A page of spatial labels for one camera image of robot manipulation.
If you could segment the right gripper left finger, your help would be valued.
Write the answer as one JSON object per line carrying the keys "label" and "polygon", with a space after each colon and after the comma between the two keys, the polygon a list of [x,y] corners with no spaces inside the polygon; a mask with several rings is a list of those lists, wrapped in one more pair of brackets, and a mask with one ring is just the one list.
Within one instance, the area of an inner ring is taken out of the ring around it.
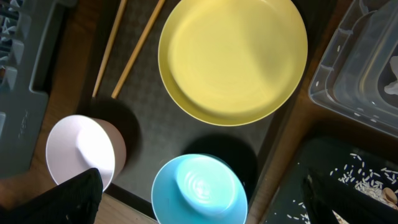
{"label": "right gripper left finger", "polygon": [[31,201],[1,212],[1,223],[95,222],[103,194],[100,172],[90,168]]}

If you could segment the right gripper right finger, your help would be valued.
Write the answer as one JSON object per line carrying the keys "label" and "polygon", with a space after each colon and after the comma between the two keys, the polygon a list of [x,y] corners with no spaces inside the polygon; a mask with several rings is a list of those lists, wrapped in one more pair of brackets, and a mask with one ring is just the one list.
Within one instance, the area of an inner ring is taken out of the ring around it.
{"label": "right gripper right finger", "polygon": [[397,223],[397,210],[350,188],[330,176],[308,169],[302,179],[303,202],[310,223]]}

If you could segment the light blue bowl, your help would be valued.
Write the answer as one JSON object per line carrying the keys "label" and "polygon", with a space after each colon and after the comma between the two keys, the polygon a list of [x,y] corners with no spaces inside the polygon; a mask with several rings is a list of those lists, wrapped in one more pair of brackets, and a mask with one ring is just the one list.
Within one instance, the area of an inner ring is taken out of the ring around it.
{"label": "light blue bowl", "polygon": [[248,199],[229,165],[209,154],[185,154],[157,173],[151,204],[161,224],[244,224]]}

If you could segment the clear plastic waste bin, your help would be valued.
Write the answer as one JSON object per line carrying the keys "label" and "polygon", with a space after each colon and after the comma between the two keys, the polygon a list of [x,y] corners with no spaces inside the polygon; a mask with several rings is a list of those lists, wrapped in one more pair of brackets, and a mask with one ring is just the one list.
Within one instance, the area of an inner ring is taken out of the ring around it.
{"label": "clear plastic waste bin", "polygon": [[353,1],[308,89],[317,105],[397,136],[397,1]]}

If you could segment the pink bowl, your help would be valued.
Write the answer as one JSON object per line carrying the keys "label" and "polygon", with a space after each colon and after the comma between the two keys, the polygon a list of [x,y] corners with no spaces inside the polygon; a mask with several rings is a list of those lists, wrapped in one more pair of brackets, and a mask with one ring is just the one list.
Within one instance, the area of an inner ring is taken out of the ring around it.
{"label": "pink bowl", "polygon": [[127,150],[122,134],[113,124],[74,114],[58,121],[50,131],[45,158],[56,184],[96,168],[106,190],[122,171]]}

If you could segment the black tray bin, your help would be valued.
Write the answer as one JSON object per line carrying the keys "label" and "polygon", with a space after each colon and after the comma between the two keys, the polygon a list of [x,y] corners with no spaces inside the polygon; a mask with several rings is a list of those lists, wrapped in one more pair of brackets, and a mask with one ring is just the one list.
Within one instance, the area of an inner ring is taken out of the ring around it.
{"label": "black tray bin", "polygon": [[382,190],[389,187],[397,195],[397,163],[371,154],[348,142],[323,136],[306,141],[264,218],[264,223],[310,223],[303,202],[301,183],[309,168],[330,176],[381,203]]}

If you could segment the rice and food scraps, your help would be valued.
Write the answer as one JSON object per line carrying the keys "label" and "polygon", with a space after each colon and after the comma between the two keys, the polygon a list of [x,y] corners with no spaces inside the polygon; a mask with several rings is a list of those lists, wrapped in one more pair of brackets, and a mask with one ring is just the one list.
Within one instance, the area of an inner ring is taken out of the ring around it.
{"label": "rice and food scraps", "polygon": [[280,188],[278,223],[310,223],[300,183],[308,168],[319,170],[350,188],[382,203],[382,190],[389,187],[397,195],[397,169],[376,156],[359,151],[310,151],[300,153],[298,161]]}

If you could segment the dark brown serving tray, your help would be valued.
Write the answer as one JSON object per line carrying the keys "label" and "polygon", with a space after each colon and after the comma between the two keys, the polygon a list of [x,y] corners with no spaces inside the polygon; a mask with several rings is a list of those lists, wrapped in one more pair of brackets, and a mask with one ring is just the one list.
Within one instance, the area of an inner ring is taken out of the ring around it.
{"label": "dark brown serving tray", "polygon": [[206,124],[182,111],[169,97],[157,66],[160,33],[175,1],[165,2],[124,89],[114,100],[111,91],[156,5],[155,1],[127,3],[99,93],[93,98],[91,94],[119,2],[97,1],[96,5],[101,13],[77,112],[110,122],[125,139],[126,165],[106,193],[153,217],[150,192],[158,170],[182,154],[209,153],[231,166],[252,202],[268,166],[267,159],[284,128],[288,107],[282,106],[255,123],[236,127]]}

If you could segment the yellow plate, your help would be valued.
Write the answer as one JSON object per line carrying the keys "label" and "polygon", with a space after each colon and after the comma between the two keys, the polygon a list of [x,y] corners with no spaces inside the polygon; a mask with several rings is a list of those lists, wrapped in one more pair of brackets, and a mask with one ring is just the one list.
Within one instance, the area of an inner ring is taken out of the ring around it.
{"label": "yellow plate", "polygon": [[307,31],[291,0],[182,0],[162,29],[158,64],[184,112],[241,126],[292,96],[307,56]]}

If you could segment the grey plastic dish rack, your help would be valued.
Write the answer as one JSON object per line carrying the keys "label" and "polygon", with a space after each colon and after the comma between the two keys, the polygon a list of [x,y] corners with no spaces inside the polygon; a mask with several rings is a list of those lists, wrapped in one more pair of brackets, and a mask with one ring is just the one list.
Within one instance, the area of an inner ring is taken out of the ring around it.
{"label": "grey plastic dish rack", "polygon": [[29,170],[49,100],[45,83],[76,0],[1,1],[1,178]]}

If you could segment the left wooden chopstick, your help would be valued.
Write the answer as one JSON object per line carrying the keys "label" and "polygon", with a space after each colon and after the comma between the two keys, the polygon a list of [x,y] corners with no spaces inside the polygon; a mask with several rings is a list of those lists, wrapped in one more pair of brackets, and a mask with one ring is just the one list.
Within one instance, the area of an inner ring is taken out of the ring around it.
{"label": "left wooden chopstick", "polygon": [[100,84],[101,84],[101,81],[102,81],[102,78],[103,78],[103,75],[104,75],[104,71],[106,69],[106,66],[107,66],[107,63],[108,63],[108,60],[109,60],[109,56],[110,56],[110,53],[111,53],[111,50],[112,50],[112,47],[113,47],[113,44],[114,44],[114,40],[116,38],[116,34],[118,33],[119,25],[120,25],[121,20],[123,18],[123,14],[124,14],[124,10],[126,8],[126,5],[127,5],[127,0],[120,0],[118,11],[116,13],[116,17],[115,17],[115,20],[114,20],[114,23],[113,23],[113,26],[112,26],[112,29],[111,29],[111,32],[110,32],[110,35],[109,35],[108,42],[106,44],[106,48],[105,48],[104,55],[103,55],[103,58],[102,58],[102,61],[101,61],[99,72],[98,72],[98,75],[96,77],[95,86],[94,86],[94,89],[93,89],[93,92],[92,92],[92,97],[93,98],[95,98],[97,93],[98,93],[98,90],[99,90],[99,87],[100,87]]}

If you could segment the wooden chopstick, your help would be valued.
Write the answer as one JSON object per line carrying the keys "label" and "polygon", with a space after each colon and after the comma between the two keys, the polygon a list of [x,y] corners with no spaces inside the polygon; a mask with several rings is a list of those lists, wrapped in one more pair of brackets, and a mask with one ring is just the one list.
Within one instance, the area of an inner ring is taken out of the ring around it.
{"label": "wooden chopstick", "polygon": [[141,51],[141,48],[143,47],[144,42],[146,41],[146,38],[149,35],[149,32],[152,29],[152,26],[154,25],[155,20],[157,19],[157,16],[159,15],[164,3],[165,3],[165,0],[158,0],[144,30],[142,31],[142,34],[141,34],[139,40],[137,41],[135,48],[134,48],[129,60],[127,61],[127,64],[124,67],[124,70],[123,70],[121,76],[119,77],[119,80],[111,94],[111,97],[113,99],[116,99],[118,97],[119,92],[121,91],[121,88],[123,87],[124,82],[126,81],[126,78],[128,77],[129,72],[130,72],[132,66],[134,65],[134,62],[136,61],[136,58],[138,57],[139,52]]}
{"label": "wooden chopstick", "polygon": [[121,20],[123,18],[123,14],[124,14],[124,10],[126,8],[126,5],[127,5],[127,0],[120,0],[118,11],[116,13],[116,17],[115,17],[115,20],[114,20],[114,23],[113,23],[113,26],[112,26],[112,29],[111,29],[111,32],[110,32],[110,35],[109,35],[108,42],[106,44],[106,48],[105,48],[104,55],[103,55],[103,58],[102,58],[102,61],[101,61],[99,72],[98,72],[98,75],[96,77],[95,86],[94,86],[94,89],[93,89],[93,92],[92,92],[92,97],[93,98],[95,98],[97,93],[98,93],[98,90],[99,90],[99,87],[100,87],[100,84],[101,84],[101,81],[102,81],[102,78],[103,78],[103,75],[104,75],[104,71],[106,69],[106,66],[107,66],[107,63],[108,63],[108,60],[109,60],[109,56],[110,56],[110,53],[111,53],[111,50],[112,50],[112,47],[113,47],[113,44],[114,44],[114,40],[116,38],[116,34],[118,33],[119,25],[120,25]]}

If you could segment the right wooden chopstick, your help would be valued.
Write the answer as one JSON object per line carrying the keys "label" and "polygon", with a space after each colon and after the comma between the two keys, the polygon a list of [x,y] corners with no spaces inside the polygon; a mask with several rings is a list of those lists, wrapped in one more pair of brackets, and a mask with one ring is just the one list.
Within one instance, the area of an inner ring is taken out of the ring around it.
{"label": "right wooden chopstick", "polygon": [[136,58],[138,57],[139,52],[141,51],[141,48],[143,47],[144,42],[146,41],[146,38],[149,35],[149,32],[152,29],[152,26],[154,25],[155,20],[157,19],[157,16],[159,15],[164,3],[165,3],[165,0],[158,0],[144,30],[142,31],[142,34],[141,34],[139,40],[137,41],[135,48],[134,48],[129,60],[127,61],[127,64],[124,67],[124,70],[123,70],[121,76],[119,77],[119,80],[111,94],[111,97],[113,99],[116,99],[118,97],[119,92],[121,91],[121,88],[123,87],[124,82],[126,81],[126,78],[128,77],[129,72],[130,72],[132,66],[134,65],[134,62],[136,61]]}

